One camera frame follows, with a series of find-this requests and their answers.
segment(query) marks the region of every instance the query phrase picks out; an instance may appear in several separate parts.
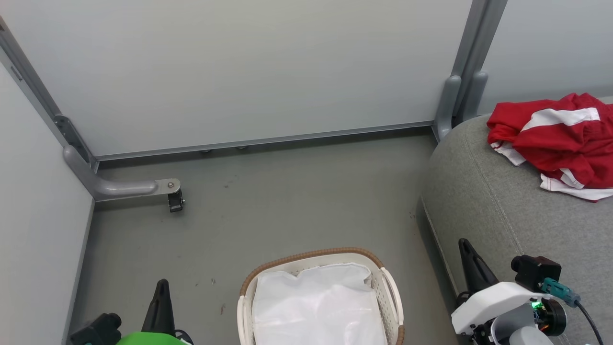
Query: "red and white garment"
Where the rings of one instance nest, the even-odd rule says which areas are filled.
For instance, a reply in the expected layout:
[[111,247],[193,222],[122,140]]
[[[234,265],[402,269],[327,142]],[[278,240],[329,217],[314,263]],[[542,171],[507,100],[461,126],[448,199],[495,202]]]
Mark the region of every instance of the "red and white garment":
[[559,101],[499,103],[487,142],[541,172],[541,188],[587,200],[613,195],[613,104],[573,93]]

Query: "white plastic basket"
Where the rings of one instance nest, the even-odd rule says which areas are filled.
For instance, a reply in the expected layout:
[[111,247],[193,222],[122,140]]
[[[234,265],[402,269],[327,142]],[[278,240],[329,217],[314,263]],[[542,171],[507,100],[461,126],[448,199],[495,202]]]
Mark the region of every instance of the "white plastic basket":
[[388,345],[401,345],[405,339],[405,326],[403,325],[402,301],[396,283],[374,254],[360,248],[326,249],[293,255],[265,263],[251,272],[245,279],[238,298],[237,325],[240,344],[256,345],[253,335],[251,303],[256,293],[257,277],[260,274],[285,271],[298,275],[307,268],[351,262],[364,265],[372,272],[372,288],[376,292],[387,343]]

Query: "gray fabric sofa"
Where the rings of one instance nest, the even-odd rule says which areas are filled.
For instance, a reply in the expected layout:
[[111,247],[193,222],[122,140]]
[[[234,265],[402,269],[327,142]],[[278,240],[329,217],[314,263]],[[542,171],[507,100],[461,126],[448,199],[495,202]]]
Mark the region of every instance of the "gray fabric sofa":
[[[605,344],[613,343],[613,198],[591,203],[540,189],[537,170],[513,166],[486,142],[488,116],[454,128],[432,155],[422,192],[455,292],[466,289],[458,240],[467,238],[502,281],[516,255],[562,264],[560,282],[579,293]],[[565,305],[557,344],[597,344],[578,308]]]

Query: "white fabric trim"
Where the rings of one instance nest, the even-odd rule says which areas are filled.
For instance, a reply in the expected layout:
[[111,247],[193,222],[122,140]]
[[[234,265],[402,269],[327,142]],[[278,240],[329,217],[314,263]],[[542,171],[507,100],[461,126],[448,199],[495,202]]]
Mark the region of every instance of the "white fabric trim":
[[514,166],[520,166],[526,161],[519,152],[513,149],[513,144],[508,141],[497,141],[490,144],[494,151],[500,153],[513,163]]
[[613,188],[583,188],[577,189],[573,188],[569,185],[566,185],[556,179],[550,179],[549,177],[541,174],[541,188],[545,190],[550,190],[552,192],[562,192],[566,194],[570,194],[576,196],[578,198],[586,199],[586,200],[600,200],[604,198],[608,198],[613,196]]
[[539,126],[557,125],[559,123],[564,123],[566,126],[573,126],[583,121],[600,121],[598,110],[596,110],[596,108],[578,110],[539,110],[532,114],[530,121],[526,123],[522,131]]
[[585,185],[581,184],[581,182],[574,178],[574,175],[570,169],[560,168],[560,171],[562,172],[562,182],[576,189],[583,189],[583,187],[585,187]]

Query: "white partition panel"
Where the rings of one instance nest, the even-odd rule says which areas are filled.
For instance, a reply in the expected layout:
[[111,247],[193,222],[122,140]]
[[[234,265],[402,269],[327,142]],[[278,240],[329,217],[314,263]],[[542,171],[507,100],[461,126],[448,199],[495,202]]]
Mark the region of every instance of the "white partition panel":
[[613,95],[613,2],[509,0],[483,70],[480,113],[498,102]]
[[64,345],[93,200],[2,64],[0,114],[0,344]]
[[3,0],[96,156],[428,124],[470,0]]

